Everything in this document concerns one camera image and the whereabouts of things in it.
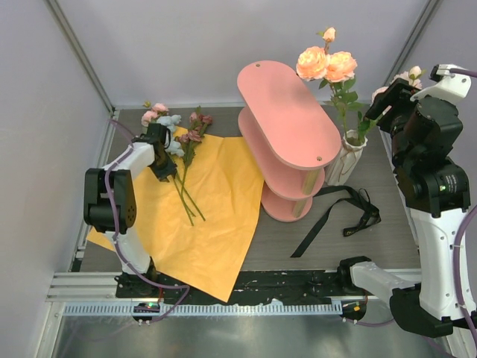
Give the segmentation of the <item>blue flower stem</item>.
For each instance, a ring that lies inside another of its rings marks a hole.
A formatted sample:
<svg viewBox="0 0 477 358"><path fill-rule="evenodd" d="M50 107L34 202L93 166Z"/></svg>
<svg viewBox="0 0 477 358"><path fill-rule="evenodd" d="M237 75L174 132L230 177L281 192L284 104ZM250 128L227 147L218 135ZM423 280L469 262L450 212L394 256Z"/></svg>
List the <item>blue flower stem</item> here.
<svg viewBox="0 0 477 358"><path fill-rule="evenodd" d="M161 116L157 120L158 123L161 125L166 125L168 124L167 128L171 131L171 142L170 146L166 149L166 152L168 153L169 157L176 156L176 153L180 151L179 147L180 145L176 142L176 138L181 136L181 135L175 135L175 131L177 129L177 124L179 123L180 119L178 115L173 115L173 116ZM182 184L182 174L176 174L174 178L174 186L177 190L177 194L180 197L181 203L186 211L186 215L188 216L188 219L191 223L191 225L194 225L193 222L193 217L195 217L195 213L198 213L199 216L202 218L203 221L205 221L205 217L203 213L200 211L198 206L196 205L195 201L192 199L190 196L188 190L186 189L186 181L184 184Z"/></svg>

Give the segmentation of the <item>mauve flower stem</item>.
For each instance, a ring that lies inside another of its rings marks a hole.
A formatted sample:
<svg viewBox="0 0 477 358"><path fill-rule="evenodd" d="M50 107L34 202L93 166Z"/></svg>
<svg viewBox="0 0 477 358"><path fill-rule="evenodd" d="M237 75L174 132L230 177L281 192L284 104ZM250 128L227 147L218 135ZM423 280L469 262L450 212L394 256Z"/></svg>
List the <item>mauve flower stem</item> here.
<svg viewBox="0 0 477 358"><path fill-rule="evenodd" d="M185 183L188 169L195 157L195 150L203 142L206 130L212 123L213 118L203 114L201 107L196 107L189 117L187 132L176 138L176 142L180 145L180 151L176 156L182 159L184 165L182 184Z"/></svg>

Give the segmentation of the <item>small pink flower stem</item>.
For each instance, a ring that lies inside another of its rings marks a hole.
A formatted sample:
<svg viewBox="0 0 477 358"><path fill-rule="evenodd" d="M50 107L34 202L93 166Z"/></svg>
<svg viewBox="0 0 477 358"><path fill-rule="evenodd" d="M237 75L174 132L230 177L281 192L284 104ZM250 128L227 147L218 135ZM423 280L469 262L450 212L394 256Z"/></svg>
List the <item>small pink flower stem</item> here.
<svg viewBox="0 0 477 358"><path fill-rule="evenodd" d="M152 104L149 101L145 101L143 107L146 109L141 118L141 124L144 127L155 122L159 117L168 115L169 112L168 107L162 103Z"/></svg>

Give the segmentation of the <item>orange flower bouquet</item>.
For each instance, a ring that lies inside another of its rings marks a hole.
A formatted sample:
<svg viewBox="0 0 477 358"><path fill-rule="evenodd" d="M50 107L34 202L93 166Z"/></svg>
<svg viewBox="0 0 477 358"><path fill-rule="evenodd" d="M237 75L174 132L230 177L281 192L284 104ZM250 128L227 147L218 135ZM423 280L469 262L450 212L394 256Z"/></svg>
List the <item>orange flower bouquet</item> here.
<svg viewBox="0 0 477 358"><path fill-rule="evenodd" d="M156 270L227 302L259 219L263 177L241 137L206 135L179 186L134 178L135 229Z"/></svg>

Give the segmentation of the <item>orange rose stem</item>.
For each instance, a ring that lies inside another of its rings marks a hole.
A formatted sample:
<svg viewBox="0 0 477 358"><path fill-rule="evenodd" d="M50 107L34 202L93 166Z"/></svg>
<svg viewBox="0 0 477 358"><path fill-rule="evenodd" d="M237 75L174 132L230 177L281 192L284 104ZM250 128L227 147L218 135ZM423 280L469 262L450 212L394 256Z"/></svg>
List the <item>orange rose stem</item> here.
<svg viewBox="0 0 477 358"><path fill-rule="evenodd" d="M319 87L328 87L331 91L330 104L338 111L344 131L348 131L347 114L358 112L361 104L358 94L353 90L356 83L357 61L348 51L330 51L335 41L336 30L333 27L318 33L324 41L322 46L305 49L297 58L296 74L304 81L319 81Z"/></svg>

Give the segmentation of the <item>black ribbon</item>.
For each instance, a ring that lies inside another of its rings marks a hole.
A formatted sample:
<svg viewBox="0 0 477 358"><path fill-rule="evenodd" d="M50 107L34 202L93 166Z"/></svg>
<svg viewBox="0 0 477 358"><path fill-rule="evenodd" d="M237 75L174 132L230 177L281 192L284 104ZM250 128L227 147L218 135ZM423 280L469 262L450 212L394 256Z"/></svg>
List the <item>black ribbon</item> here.
<svg viewBox="0 0 477 358"><path fill-rule="evenodd" d="M338 217L338 214L341 214L342 216L345 214L345 212L333 212L336 207L344 203L347 203L359 210L361 216L358 218L355 224L348 225L347 227L341 229L341 235L343 237L352 236L355 233L368 229L382 221L379 208L371 201L370 194L365 188L354 189L348 185L327 186L323 189L320 189L319 192L314 195L314 198L323 197L325 195L330 195L337 192L345 192L346 195L337 199L314 223L312 228L304 236L303 240L291 254L290 258L302 257L309 246L318 237L320 232L325 228L325 225L328 223L330 218L332 216Z"/></svg>

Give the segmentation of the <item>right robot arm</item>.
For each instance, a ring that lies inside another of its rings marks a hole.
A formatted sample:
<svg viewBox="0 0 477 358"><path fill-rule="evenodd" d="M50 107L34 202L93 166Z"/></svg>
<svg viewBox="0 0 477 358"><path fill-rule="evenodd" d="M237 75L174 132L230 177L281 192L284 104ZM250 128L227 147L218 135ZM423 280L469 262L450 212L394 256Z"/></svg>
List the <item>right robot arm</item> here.
<svg viewBox="0 0 477 358"><path fill-rule="evenodd" d="M397 277L368 257L342 260L336 277L344 294L369 292L389 306L403 330L430 338L476 327L463 229L470 185L449 156L463 129L451 91L445 81L417 89L399 78L366 113L391 136L394 175L416 231L420 282Z"/></svg>

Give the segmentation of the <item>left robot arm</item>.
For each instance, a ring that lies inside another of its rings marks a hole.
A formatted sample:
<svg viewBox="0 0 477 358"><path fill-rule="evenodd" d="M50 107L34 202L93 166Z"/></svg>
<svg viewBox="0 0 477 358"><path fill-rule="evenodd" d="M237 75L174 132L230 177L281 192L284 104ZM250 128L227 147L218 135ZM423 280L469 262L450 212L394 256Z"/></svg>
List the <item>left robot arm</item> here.
<svg viewBox="0 0 477 358"><path fill-rule="evenodd" d="M140 242L135 228L138 210L133 180L149 168L158 180L175 173L161 142L133 142L113 162L86 170L83 191L83 219L104 234L121 262L124 280L144 298L153 296L159 283L151 255Z"/></svg>

